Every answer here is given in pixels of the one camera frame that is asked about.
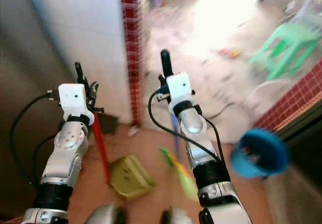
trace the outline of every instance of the brown floor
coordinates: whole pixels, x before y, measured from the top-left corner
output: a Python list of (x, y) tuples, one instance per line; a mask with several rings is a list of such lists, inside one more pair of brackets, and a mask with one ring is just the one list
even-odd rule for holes
[[(131, 201), (121, 199), (104, 179), (102, 164), (95, 145), (85, 156), (77, 186), (70, 202), (70, 223), (83, 223), (87, 216), (98, 206), (111, 202), (122, 204), (128, 211), (130, 224), (158, 223), (162, 211), (170, 206), (184, 209), (198, 223), (198, 212), (202, 209), (198, 202), (189, 200), (180, 187), (179, 179), (162, 160), (161, 146), (173, 151), (173, 137), (165, 132), (141, 130), (133, 137), (128, 137), (129, 127), (119, 125), (116, 136), (105, 136), (109, 159), (115, 159), (127, 153), (138, 156), (146, 170), (156, 182), (156, 188), (145, 196)], [(263, 183), (258, 180), (238, 178), (229, 167), (229, 153), (232, 146), (223, 145), (232, 182), (247, 209), (253, 224), (273, 223), (269, 213), (266, 192)], [(184, 158), (184, 165), (189, 171), (189, 164)]]

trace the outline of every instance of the scattered items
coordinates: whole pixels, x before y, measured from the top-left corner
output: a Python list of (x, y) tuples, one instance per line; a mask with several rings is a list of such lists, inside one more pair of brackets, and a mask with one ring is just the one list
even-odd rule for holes
[(195, 186), (194, 182), (188, 175), (185, 167), (182, 164), (180, 164), (177, 161), (177, 159), (174, 157), (174, 155), (168, 150), (166, 150), (165, 148), (160, 148), (160, 151), (162, 153), (164, 160), (177, 171), (180, 179), (180, 184), (183, 190), (185, 191), (186, 195), (190, 199), (197, 201), (198, 200), (197, 187)]
[(284, 143), (276, 135), (255, 128), (240, 139), (230, 160), (241, 177), (267, 177), (286, 170), (288, 154)]
[(282, 19), (279, 21), (280, 23), (284, 23), (288, 21), (296, 14), (295, 6), (296, 6), (296, 0), (292, 0), (286, 5), (286, 7), (283, 10), (285, 16), (282, 17)]
[(153, 179), (134, 154), (112, 161), (110, 170), (111, 186), (126, 199), (143, 195), (155, 186)]
[(237, 58), (240, 55), (240, 51), (239, 50), (229, 50), (229, 49), (221, 49), (219, 50), (219, 55), (221, 56), (228, 56), (229, 58)]
[(127, 135), (129, 137), (132, 137), (134, 135), (136, 135), (139, 132), (140, 128), (138, 126), (133, 126), (130, 128), (129, 132), (127, 133)]
[(164, 4), (164, 0), (152, 0), (152, 8), (156, 9)]

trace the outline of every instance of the black cable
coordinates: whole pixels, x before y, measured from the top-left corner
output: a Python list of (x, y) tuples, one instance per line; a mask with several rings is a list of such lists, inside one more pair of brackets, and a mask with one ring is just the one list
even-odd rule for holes
[(226, 162), (225, 162), (225, 158), (223, 156), (223, 152), (222, 152), (222, 148), (221, 148), (221, 142), (220, 142), (219, 133), (217, 131), (217, 128), (207, 118), (205, 118), (204, 116), (202, 116), (202, 117), (212, 126), (213, 130), (215, 131), (215, 135), (216, 135), (216, 139), (217, 139), (217, 145), (218, 145), (218, 149), (219, 149), (220, 158), (221, 158), (222, 163), (226, 166)]
[(11, 153), (12, 156), (14, 158), (14, 162), (18, 168), (18, 170), (20, 171), (20, 173), (24, 176), (24, 178), (29, 182), (29, 184), (32, 184), (34, 187), (36, 187), (35, 183), (33, 183), (32, 179), (29, 177), (28, 173), (26, 172), (26, 170), (24, 169), (23, 165), (20, 162), (16, 147), (15, 147), (15, 142), (14, 142), (14, 134), (15, 134), (15, 129), (17, 127), (17, 124), (19, 123), (21, 117), (25, 114), (25, 112), (37, 101), (43, 99), (43, 98), (49, 98), (50, 97), (50, 93), (41, 95), (37, 98), (35, 98), (34, 100), (32, 100), (30, 103), (28, 103), (24, 109), (18, 114), (18, 116), (15, 118), (15, 120), (13, 121), (11, 128), (10, 128), (10, 137), (9, 137), (9, 145), (10, 145), (10, 149), (11, 149)]
[(47, 141), (55, 138), (56, 135), (51, 135), (47, 138), (45, 138), (44, 140), (42, 140), (34, 149), (33, 153), (32, 153), (32, 175), (34, 177), (34, 183), (38, 184), (39, 180), (38, 180), (38, 176), (37, 176), (37, 170), (36, 170), (36, 162), (37, 162), (37, 155), (38, 155), (38, 151), (41, 148), (42, 145), (44, 145)]
[(153, 117), (153, 114), (152, 114), (151, 103), (152, 103), (152, 99), (153, 99), (153, 97), (154, 97), (156, 94), (158, 94), (158, 93), (159, 93), (159, 91), (158, 91), (158, 90), (156, 90), (155, 92), (153, 92), (153, 93), (152, 93), (152, 95), (151, 95), (151, 96), (150, 96), (150, 98), (149, 98), (148, 105), (147, 105), (147, 107), (148, 107), (148, 111), (149, 111), (149, 115), (150, 115), (150, 118), (151, 118), (151, 120), (153, 121), (153, 123), (154, 123), (156, 126), (158, 126), (159, 128), (163, 129), (164, 131), (169, 132), (169, 133), (172, 133), (173, 135), (176, 135), (176, 136), (178, 136), (178, 137), (180, 137), (180, 138), (184, 139), (185, 141), (188, 141), (188, 142), (192, 143), (193, 145), (195, 145), (195, 146), (197, 146), (197, 147), (201, 148), (201, 149), (202, 149), (202, 150), (204, 150), (207, 154), (209, 154), (210, 156), (212, 156), (216, 161), (218, 161), (218, 162), (222, 163), (222, 161), (220, 160), (220, 158), (218, 158), (215, 154), (213, 154), (211, 151), (209, 151), (209, 150), (208, 150), (207, 148), (205, 148), (204, 146), (200, 145), (199, 143), (197, 143), (197, 142), (193, 141), (192, 139), (190, 139), (190, 138), (188, 138), (188, 137), (186, 137), (186, 136), (184, 136), (184, 135), (182, 135), (182, 134), (180, 134), (180, 133), (178, 133), (178, 132), (172, 131), (171, 129), (169, 129), (169, 128), (167, 128), (167, 127), (162, 126), (160, 123), (158, 123), (158, 122), (156, 121), (156, 119)]
[(213, 118), (215, 118), (215, 117), (218, 117), (221, 113), (223, 113), (223, 111), (227, 108), (227, 107), (229, 107), (229, 106), (232, 106), (232, 105), (238, 105), (238, 103), (237, 102), (230, 102), (230, 103), (228, 103), (226, 106), (224, 106), (217, 114), (215, 114), (215, 115), (213, 115), (213, 116), (211, 116), (211, 117), (208, 117), (208, 119), (213, 119)]

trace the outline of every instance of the floor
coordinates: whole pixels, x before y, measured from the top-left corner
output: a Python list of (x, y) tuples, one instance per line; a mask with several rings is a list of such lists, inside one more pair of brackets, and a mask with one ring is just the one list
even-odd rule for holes
[[(83, 168), (71, 198), (70, 223), (83, 223), (96, 207), (111, 202), (126, 207), (130, 224), (158, 223), (162, 211), (170, 206), (184, 209), (194, 223), (198, 223), (198, 212), (201, 210), (199, 203), (184, 195), (179, 179), (162, 160), (158, 150), (165, 147), (173, 151), (173, 137), (165, 132), (147, 129), (141, 129), (136, 135), (128, 137), (128, 131), (128, 126), (119, 125), (114, 137), (104, 136), (109, 159), (113, 160), (127, 153), (136, 154), (156, 182), (156, 188), (130, 201), (120, 198), (106, 185), (100, 156), (93, 145), (84, 158)], [(232, 145), (223, 145), (232, 182), (253, 224), (273, 223), (263, 182), (259, 179), (246, 180), (237, 177), (229, 166), (231, 150)], [(181, 145), (181, 153), (184, 153), (184, 144)], [(191, 174), (186, 159), (183, 164)]]
[(266, 182), (275, 224), (320, 223), (322, 192), (296, 164)]
[[(251, 67), (249, 60), (263, 45), (285, 16), (283, 9), (292, 0), (167, 0), (164, 7), (151, 11), (146, 19), (150, 30), (147, 45), (146, 103), (159, 86), (157, 76), (162, 73), (159, 52), (167, 48), (171, 53), (173, 70), (186, 71), (194, 97), (206, 116), (228, 107), (213, 122), (224, 142), (236, 142), (251, 128), (252, 123), (267, 111), (287, 90), (318, 62), (322, 48), (316, 50), (299, 75), (261, 88), (259, 106), (249, 102), (250, 94), (265, 81), (264, 70)], [(295, 9), (303, 0), (296, 0)], [(219, 50), (238, 50), (240, 56), (231, 59)], [(153, 113), (162, 124), (171, 126), (166, 103), (153, 106)], [(145, 114), (144, 127), (155, 129)]]

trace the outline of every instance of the blue object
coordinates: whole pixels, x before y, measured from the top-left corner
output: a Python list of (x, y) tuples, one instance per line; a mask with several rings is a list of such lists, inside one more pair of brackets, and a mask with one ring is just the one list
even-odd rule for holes
[[(175, 114), (171, 114), (171, 123), (173, 131), (178, 132), (178, 120)], [(180, 150), (179, 150), (179, 138), (178, 136), (174, 135), (175, 138), (175, 153), (178, 161), (180, 161)]]
[(230, 160), (232, 167), (241, 177), (268, 177), (285, 171), (288, 154), (284, 143), (276, 135), (255, 128), (240, 139)]

